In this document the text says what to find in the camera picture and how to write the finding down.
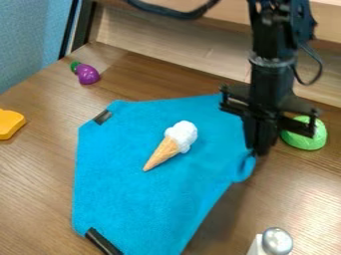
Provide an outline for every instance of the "silver object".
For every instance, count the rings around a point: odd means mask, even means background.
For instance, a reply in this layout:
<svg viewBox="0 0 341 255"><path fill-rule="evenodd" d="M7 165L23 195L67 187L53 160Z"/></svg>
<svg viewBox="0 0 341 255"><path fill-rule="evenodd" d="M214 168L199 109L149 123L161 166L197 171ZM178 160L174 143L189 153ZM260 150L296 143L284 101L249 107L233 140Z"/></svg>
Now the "silver object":
<svg viewBox="0 0 341 255"><path fill-rule="evenodd" d="M263 233L262 248L268 255L288 255L293 248L293 240L288 232L279 227L270 227Z"/></svg>

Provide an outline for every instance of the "blue cloth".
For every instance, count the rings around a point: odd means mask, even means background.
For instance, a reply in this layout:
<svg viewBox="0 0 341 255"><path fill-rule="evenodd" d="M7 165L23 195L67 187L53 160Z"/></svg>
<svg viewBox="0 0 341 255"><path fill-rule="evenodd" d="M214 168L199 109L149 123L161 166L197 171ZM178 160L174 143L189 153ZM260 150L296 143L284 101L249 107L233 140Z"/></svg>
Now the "blue cloth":
<svg viewBox="0 0 341 255"><path fill-rule="evenodd" d="M113 116L79 130L73 227L96 228L127 255L179 254L214 203L248 177L255 158L242 121L218 109L218 95L108 106ZM182 120L194 123L190 151L157 168L143 166Z"/></svg>

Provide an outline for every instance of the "ice cream cone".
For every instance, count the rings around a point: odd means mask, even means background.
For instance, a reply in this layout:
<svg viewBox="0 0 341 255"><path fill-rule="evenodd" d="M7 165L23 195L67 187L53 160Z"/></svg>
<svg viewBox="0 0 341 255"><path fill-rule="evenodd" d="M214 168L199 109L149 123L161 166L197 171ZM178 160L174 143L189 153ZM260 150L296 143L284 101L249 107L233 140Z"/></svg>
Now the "ice cream cone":
<svg viewBox="0 0 341 255"><path fill-rule="evenodd" d="M166 136L158 148L154 151L151 158L145 164L144 171L151 170L162 162L165 162L169 158L175 156L179 152L180 150L176 141L170 136Z"/></svg>

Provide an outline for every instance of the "black robotic arm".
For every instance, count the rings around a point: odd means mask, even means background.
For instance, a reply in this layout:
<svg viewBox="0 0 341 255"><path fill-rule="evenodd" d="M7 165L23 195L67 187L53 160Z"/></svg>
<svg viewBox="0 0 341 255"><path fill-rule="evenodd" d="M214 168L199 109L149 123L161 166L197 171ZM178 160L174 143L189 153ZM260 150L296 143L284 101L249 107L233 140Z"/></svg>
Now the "black robotic arm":
<svg viewBox="0 0 341 255"><path fill-rule="evenodd" d="M185 13L141 0L125 1L144 11L183 20L200 18L219 2L208 0ZM247 3L253 37L249 57L251 83L250 86L223 85L220 109L242 118L247 147L257 155L264 155L276 143L283 129L314 136L319 110L295 96L293 84L295 78L302 85L315 83L322 74L322 62L307 45L314 38L316 26L308 0L247 0ZM308 83L304 83L296 71L299 48L320 67L315 78ZM298 122L285 113L309 116L310 122Z"/></svg>

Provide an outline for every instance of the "wooden shelf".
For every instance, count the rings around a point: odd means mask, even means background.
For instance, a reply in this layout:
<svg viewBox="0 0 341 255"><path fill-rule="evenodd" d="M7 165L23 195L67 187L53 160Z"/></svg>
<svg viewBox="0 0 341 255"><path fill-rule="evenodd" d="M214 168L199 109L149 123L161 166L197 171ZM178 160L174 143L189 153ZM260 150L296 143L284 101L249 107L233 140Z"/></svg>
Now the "wooden shelf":
<svg viewBox="0 0 341 255"><path fill-rule="evenodd" d="M105 4L114 5L120 8L133 9L122 0L97 0ZM144 0L145 2L159 4L180 11L188 11L204 0ZM341 30L338 24L341 24L341 1L339 0L310 0L312 13L318 27L316 36L320 40L341 43ZM236 24L249 25L248 9L246 0L221 0L215 7L210 9L206 18L219 21L227 21Z"/></svg>
<svg viewBox="0 0 341 255"><path fill-rule="evenodd" d="M94 65L102 79L81 86L69 67L75 60ZM1 253L102 254L70 225L78 127L113 100L211 94L219 80L95 43L0 95L1 109L28 120L0 142ZM253 176L220 198L183 254L243 255L256 233L277 225L293 236L295 254L339 253L341 110L316 106L324 111L327 145L307 152L279 141Z"/></svg>
<svg viewBox="0 0 341 255"><path fill-rule="evenodd" d="M251 38L247 33L212 29L118 7L99 8L93 40L144 54L206 73L249 81L247 61ZM311 87L295 86L298 96L341 108L341 51L317 50L325 64L323 77ZM299 58L299 72L310 80L316 64L306 55Z"/></svg>

